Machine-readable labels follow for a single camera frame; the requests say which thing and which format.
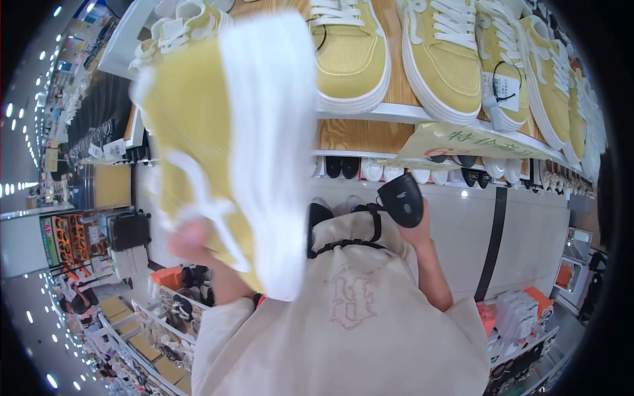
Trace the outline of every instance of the yellow sneaker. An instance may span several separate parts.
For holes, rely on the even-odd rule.
[[[482,108],[493,129],[513,132],[524,125],[529,110],[525,65],[517,37],[523,30],[517,30],[522,8],[514,12],[507,6],[509,2],[476,2],[475,37],[482,64]]]
[[[387,93],[392,61],[372,2],[311,0],[310,5],[318,104],[335,114],[373,110]]]
[[[482,102],[472,0],[397,0],[403,66],[414,94],[434,118],[467,125]]]
[[[222,28],[233,24],[229,14],[219,11],[204,0],[186,0],[176,7],[176,19],[158,27],[158,48],[162,54],[170,54],[188,44],[190,39],[202,40],[216,35]]]
[[[568,53],[559,40],[548,40],[548,27],[531,15],[519,22],[525,31],[526,82],[533,118],[548,145],[564,147],[570,135],[568,119]]]
[[[583,147],[586,140],[586,115],[583,111],[583,95],[579,93],[581,86],[581,70],[568,71],[570,75],[568,94],[570,101],[568,119],[570,123],[570,139],[564,146],[564,154],[570,163],[579,163],[583,158]]]
[[[306,263],[315,69],[306,22],[289,12],[191,44],[131,90],[155,126],[162,220],[211,219],[207,247],[279,300],[299,294]]]

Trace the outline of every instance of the yellow sign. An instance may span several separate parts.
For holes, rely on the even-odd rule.
[[[44,154],[44,170],[46,172],[57,172],[57,149],[47,148]]]
[[[451,170],[459,169],[460,165],[454,163],[437,163],[431,161],[420,160],[402,160],[398,158],[372,158],[373,162],[388,167],[399,167],[408,169],[425,169],[425,170]]]
[[[396,158],[422,158],[436,155],[550,159],[548,153],[510,137],[440,121],[420,124]]]

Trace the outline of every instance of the shopper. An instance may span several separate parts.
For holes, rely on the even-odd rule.
[[[453,303],[427,200],[424,212],[412,229],[379,212],[375,243],[383,248],[322,252],[307,261],[297,300],[267,298],[255,310],[253,292],[204,246],[209,223],[185,224],[169,249],[212,268],[217,303],[202,316],[192,395],[482,395],[490,365],[484,326],[473,298]],[[369,240],[373,221],[368,212],[321,221],[313,250]]]
[[[85,313],[90,307],[98,305],[108,297],[121,297],[128,290],[132,290],[132,278],[127,278],[119,283],[107,283],[79,291],[77,283],[72,285],[77,294],[71,301],[62,298],[60,307],[64,312],[74,312],[78,315]]]

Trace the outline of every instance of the black loafer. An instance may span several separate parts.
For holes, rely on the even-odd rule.
[[[480,188],[484,189],[486,188],[487,184],[491,183],[491,175],[489,175],[488,173],[486,173],[483,170],[480,170],[478,173],[479,177],[477,180],[477,183],[480,185]]]
[[[340,156],[327,156],[326,157],[326,174],[333,179],[339,177],[341,173],[341,157]]]
[[[434,156],[428,156],[428,158],[434,162],[437,163],[443,163],[446,159],[447,156],[446,155],[434,155]]]
[[[473,187],[480,179],[480,173],[476,170],[462,168],[462,177],[465,179],[465,182],[469,187]]]
[[[471,168],[476,164],[476,155],[454,155],[453,160],[463,168]]]
[[[360,163],[361,159],[357,156],[341,157],[341,172],[344,174],[344,177],[346,179],[354,179],[357,173],[359,173]]]

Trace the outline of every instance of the barcode scanner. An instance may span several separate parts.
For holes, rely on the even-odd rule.
[[[385,183],[378,189],[378,196],[385,211],[399,226],[414,228],[423,220],[423,196],[411,173]]]

